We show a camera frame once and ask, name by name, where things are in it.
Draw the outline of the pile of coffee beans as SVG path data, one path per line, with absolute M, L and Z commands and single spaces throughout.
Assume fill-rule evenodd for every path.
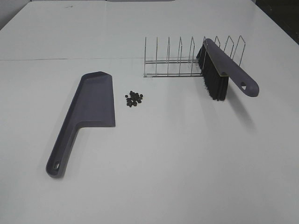
M 142 103 L 143 94 L 130 91 L 129 94 L 125 95 L 125 99 L 126 99 L 126 106 L 128 107 L 137 106 L 138 104 Z

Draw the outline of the purple plastic dustpan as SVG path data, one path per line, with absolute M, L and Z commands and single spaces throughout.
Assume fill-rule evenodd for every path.
M 46 164 L 52 178 L 64 176 L 81 128 L 115 127 L 113 79 L 102 71 L 82 76 Z

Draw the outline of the purple hand brush black bristles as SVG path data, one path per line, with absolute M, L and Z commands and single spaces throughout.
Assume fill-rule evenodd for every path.
M 249 97 L 258 96 L 259 86 L 257 82 L 221 50 L 213 40 L 206 38 L 203 41 L 197 59 L 204 84 L 213 100 L 225 100 L 230 79 L 245 95 Z

